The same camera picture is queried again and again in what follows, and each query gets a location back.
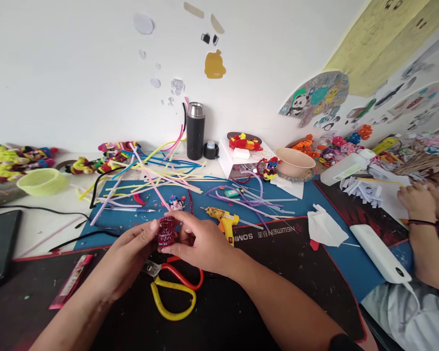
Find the pink bowl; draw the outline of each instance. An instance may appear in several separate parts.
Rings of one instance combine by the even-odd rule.
[[[276,154],[283,162],[278,164],[277,171],[286,176],[298,178],[308,169],[314,168],[316,162],[305,153],[288,148],[277,149]]]

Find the yellow plastic basket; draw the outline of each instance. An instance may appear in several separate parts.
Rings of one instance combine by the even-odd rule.
[[[49,196],[65,189],[68,179],[54,168],[41,168],[29,171],[16,185],[32,196]]]

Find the white power bank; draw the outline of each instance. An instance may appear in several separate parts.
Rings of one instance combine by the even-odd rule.
[[[370,226],[358,224],[351,226],[350,230],[385,280],[393,284],[411,281],[410,274]]]

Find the forearm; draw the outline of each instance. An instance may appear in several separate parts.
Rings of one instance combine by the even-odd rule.
[[[416,277],[439,289],[439,237],[435,227],[411,224],[410,244],[414,254]]]
[[[83,284],[52,319],[30,351],[84,351],[93,343],[110,303],[91,294]]]
[[[311,298],[237,250],[227,276],[248,293],[282,350],[327,350],[344,331]]]

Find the scissors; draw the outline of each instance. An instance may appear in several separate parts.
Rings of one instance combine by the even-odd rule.
[[[170,264],[171,262],[175,262],[175,261],[179,261],[179,260],[180,260],[180,258],[175,257],[175,256],[168,258],[167,262],[163,263],[163,264],[157,264],[157,263],[154,263],[153,261],[146,260],[145,264],[143,265],[143,268],[142,268],[142,272],[145,272],[146,274],[148,274],[154,278],[155,281],[153,283],[151,283],[151,291],[153,292],[153,297],[155,299],[156,307],[158,308],[158,311],[160,312],[160,314],[164,318],[166,318],[167,320],[170,320],[170,321],[180,321],[180,320],[184,319],[185,317],[187,317],[190,314],[190,312],[192,312],[192,310],[195,307],[195,303],[197,302],[197,295],[195,294],[195,291],[200,289],[200,287],[203,284],[203,270],[199,269],[200,282],[197,285],[193,285],[182,274],[180,274],[180,272],[176,268],[174,268]],[[176,278],[182,284],[171,283],[168,281],[161,280],[159,277],[159,273],[163,269],[167,269],[167,270],[171,271],[172,274],[174,274],[176,276]],[[165,287],[165,288],[180,290],[180,291],[191,294],[192,295],[192,304],[184,312],[180,312],[180,313],[169,312],[163,306],[163,304],[161,302],[160,293],[158,292],[157,285]]]

